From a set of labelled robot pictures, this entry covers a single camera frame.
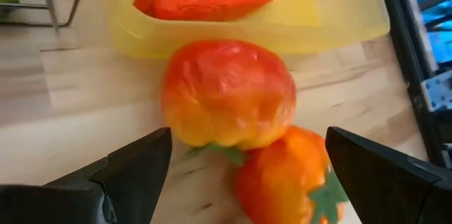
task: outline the wooden surface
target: wooden surface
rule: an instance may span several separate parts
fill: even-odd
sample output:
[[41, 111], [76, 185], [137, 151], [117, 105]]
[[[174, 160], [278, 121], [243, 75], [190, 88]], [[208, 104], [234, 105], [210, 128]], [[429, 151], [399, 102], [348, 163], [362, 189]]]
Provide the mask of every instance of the wooden surface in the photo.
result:
[[[56, 3], [64, 18], [71, 0]], [[99, 8], [83, 0], [59, 35], [0, 28], [0, 183], [44, 184], [165, 125], [157, 101], [165, 62], [116, 52]], [[341, 126], [427, 159], [388, 37], [284, 60], [297, 83], [296, 125], [321, 135]], [[184, 160], [186, 151], [175, 141], [153, 223], [248, 223], [226, 161]], [[359, 223], [351, 205], [343, 223]]]

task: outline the wooden table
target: wooden table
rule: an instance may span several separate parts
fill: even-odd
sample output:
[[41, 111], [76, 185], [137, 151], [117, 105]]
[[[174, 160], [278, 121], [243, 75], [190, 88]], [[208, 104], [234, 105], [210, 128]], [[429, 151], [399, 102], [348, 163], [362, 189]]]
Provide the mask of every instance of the wooden table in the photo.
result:
[[[60, 15], [70, 3], [56, 0]], [[165, 61], [116, 52], [99, 8], [83, 0], [59, 35], [0, 28], [0, 183], [44, 184], [165, 125], [157, 101]], [[322, 135], [341, 126], [427, 159], [388, 37], [284, 60], [297, 83], [296, 125]], [[248, 223], [226, 185], [226, 161], [184, 160], [186, 151], [175, 142], [153, 223]], [[351, 206], [343, 223], [359, 223]]]

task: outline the green leaf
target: green leaf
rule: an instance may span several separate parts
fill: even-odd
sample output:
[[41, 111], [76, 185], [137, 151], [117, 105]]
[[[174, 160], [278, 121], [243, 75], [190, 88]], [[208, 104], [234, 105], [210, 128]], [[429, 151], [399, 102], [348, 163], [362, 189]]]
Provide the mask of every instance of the green leaf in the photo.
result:
[[328, 219], [328, 224], [337, 224], [339, 222], [338, 208], [335, 204], [325, 206], [325, 216]]
[[224, 147], [216, 143], [209, 143], [203, 147], [192, 148], [187, 153], [187, 158], [196, 157], [204, 151], [215, 151], [223, 154], [226, 158], [234, 163], [235, 165], [242, 166], [244, 164], [246, 155], [245, 153], [238, 149], [237, 147]]
[[328, 173], [328, 187], [337, 202], [347, 202], [348, 196], [334, 171]]
[[334, 171], [327, 174], [326, 182], [322, 187], [309, 193], [309, 198], [316, 204], [311, 224], [319, 224], [322, 216], [328, 219], [328, 224], [338, 223], [337, 204], [348, 201], [347, 194]]

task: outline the yellow container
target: yellow container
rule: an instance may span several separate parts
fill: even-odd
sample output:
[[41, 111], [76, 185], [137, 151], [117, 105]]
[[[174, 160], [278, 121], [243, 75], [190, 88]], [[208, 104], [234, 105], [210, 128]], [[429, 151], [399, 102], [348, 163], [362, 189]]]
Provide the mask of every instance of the yellow container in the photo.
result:
[[107, 0], [114, 44], [133, 57], [168, 58], [194, 40], [230, 38], [278, 54], [306, 53], [372, 39], [388, 32], [383, 0], [274, 0], [228, 23], [151, 18], [133, 0]]

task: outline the toy tomato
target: toy tomato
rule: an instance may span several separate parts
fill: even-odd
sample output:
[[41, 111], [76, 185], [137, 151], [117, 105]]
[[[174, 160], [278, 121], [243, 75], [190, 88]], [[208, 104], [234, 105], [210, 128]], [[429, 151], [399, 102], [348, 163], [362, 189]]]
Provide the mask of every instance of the toy tomato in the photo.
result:
[[276, 54], [239, 40], [205, 40], [174, 53], [161, 104], [168, 126], [190, 146], [244, 150], [284, 133], [295, 91]]
[[333, 224], [341, 218], [347, 197], [319, 135], [291, 126], [270, 146], [247, 153], [234, 189], [254, 224]]

